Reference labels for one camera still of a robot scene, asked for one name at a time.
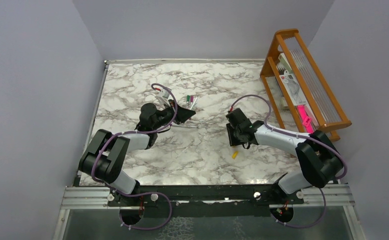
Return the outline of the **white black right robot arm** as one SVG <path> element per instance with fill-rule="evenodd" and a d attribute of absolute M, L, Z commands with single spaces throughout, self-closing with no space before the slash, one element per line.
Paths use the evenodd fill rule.
<path fill-rule="evenodd" d="M 231 146 L 245 149 L 252 145 L 270 146 L 297 157 L 300 170 L 286 173 L 272 186 L 271 198 L 276 203 L 284 203 L 301 189 L 324 187 L 344 168 L 334 145 L 320 130 L 302 133 L 267 125 L 260 120 L 251 122 L 239 108 L 230 111 L 226 119 Z"/>

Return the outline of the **white marker pen green cap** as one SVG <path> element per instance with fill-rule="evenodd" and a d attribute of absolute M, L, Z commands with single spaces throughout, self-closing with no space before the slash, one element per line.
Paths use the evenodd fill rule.
<path fill-rule="evenodd" d="M 186 107 L 189 108 L 190 107 L 190 103 L 191 103 L 191 96 L 190 95 L 187 95 L 186 96 Z"/>

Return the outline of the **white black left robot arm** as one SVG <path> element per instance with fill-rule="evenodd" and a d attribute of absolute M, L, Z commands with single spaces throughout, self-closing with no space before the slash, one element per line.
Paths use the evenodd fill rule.
<path fill-rule="evenodd" d="M 116 189 L 125 204 L 134 205 L 140 198 L 137 190 L 140 184 L 123 170 L 127 153 L 150 149 L 167 124 L 183 124 L 195 114 L 194 110 L 174 101 L 163 110 L 158 110 L 153 103 L 146 103 L 140 109 L 139 123 L 134 131 L 112 134 L 105 129 L 98 130 L 83 153 L 78 170 Z"/>

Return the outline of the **white marker pen magenta end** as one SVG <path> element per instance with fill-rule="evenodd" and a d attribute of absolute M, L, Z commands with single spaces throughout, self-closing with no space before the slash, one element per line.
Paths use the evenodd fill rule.
<path fill-rule="evenodd" d="M 196 105 L 196 102 L 197 102 L 197 99 L 198 99 L 198 96 L 192 96 L 191 99 L 190 99 L 190 110 L 193 110 L 195 105 Z"/>

